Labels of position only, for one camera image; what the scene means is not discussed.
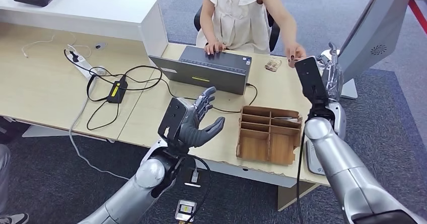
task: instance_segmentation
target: gray laptop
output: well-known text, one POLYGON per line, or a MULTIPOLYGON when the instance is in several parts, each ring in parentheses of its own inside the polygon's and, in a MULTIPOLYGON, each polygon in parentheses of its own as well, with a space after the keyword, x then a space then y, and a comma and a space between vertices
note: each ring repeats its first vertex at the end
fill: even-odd
POLYGON ((207 55, 202 48, 186 46, 179 60, 149 56, 153 63, 176 82, 243 95, 252 58, 231 53, 207 55))

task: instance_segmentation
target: woman's hand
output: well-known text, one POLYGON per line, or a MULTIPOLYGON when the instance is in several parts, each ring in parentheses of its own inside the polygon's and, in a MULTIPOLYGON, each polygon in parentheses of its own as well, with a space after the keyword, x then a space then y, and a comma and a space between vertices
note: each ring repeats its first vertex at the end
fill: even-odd
POLYGON ((288 65, 292 68, 295 67, 295 62, 307 58, 306 50, 297 42, 286 44, 284 53, 288 58, 288 65))
POLYGON ((225 49, 226 49, 226 46, 217 40, 208 42, 207 45, 204 47, 204 51, 208 55, 215 54, 215 52, 221 52, 225 49))

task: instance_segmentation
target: brown cardboard divider box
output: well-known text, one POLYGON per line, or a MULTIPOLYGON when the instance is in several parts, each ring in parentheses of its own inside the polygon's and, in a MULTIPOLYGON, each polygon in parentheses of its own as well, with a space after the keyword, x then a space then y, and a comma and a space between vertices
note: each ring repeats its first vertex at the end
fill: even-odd
POLYGON ((244 106, 239 119, 236 156, 291 165, 295 160, 294 149, 301 144, 301 126, 302 117, 297 111, 244 106))

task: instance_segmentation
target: speaker grille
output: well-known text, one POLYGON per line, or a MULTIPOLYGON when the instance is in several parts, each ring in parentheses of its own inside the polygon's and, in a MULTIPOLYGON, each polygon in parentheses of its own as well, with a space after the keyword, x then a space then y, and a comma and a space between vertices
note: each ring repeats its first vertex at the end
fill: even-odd
POLYGON ((387 51, 387 46, 384 44, 379 44, 371 49, 371 55, 380 55, 387 51))

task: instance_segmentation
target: red stripe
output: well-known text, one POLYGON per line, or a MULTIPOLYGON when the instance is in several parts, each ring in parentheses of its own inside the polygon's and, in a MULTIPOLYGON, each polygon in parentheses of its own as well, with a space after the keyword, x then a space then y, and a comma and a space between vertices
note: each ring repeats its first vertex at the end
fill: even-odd
POLYGON ((424 32, 427 34, 427 20, 425 20, 425 17, 422 15, 422 12, 416 2, 414 0, 409 0, 409 7, 412 9, 416 19, 418 20, 422 29, 424 29, 424 32))

